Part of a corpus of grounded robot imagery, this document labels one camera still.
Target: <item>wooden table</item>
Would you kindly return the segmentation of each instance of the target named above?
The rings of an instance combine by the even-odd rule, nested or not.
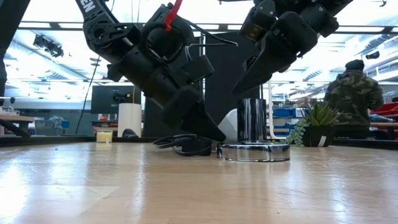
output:
[[[4,115],[4,114],[0,114],[0,119],[19,124],[19,128],[21,128],[26,133],[29,132],[29,123],[32,123],[35,121],[34,117],[11,116],[11,115]]]
[[[291,161],[181,157],[151,144],[0,151],[1,223],[398,223],[398,152],[297,148]]]
[[[398,129],[398,123],[371,123],[371,127],[387,128],[388,138],[390,140],[395,140],[394,132]]]

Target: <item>potted plant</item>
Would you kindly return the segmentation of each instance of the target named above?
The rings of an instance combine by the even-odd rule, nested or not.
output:
[[[324,102],[316,102],[308,107],[308,113],[291,130],[286,143],[298,146],[328,147],[335,137],[335,123],[338,112]]]

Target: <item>white cylinder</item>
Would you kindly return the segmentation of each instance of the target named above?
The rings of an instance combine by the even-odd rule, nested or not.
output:
[[[118,137],[122,137],[125,129],[133,130],[141,137],[142,108],[139,104],[119,104]]]

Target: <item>black cable bundle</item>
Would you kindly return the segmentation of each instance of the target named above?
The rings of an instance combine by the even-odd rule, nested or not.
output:
[[[172,148],[180,156],[210,156],[211,140],[196,134],[167,136],[154,141],[158,149]]]

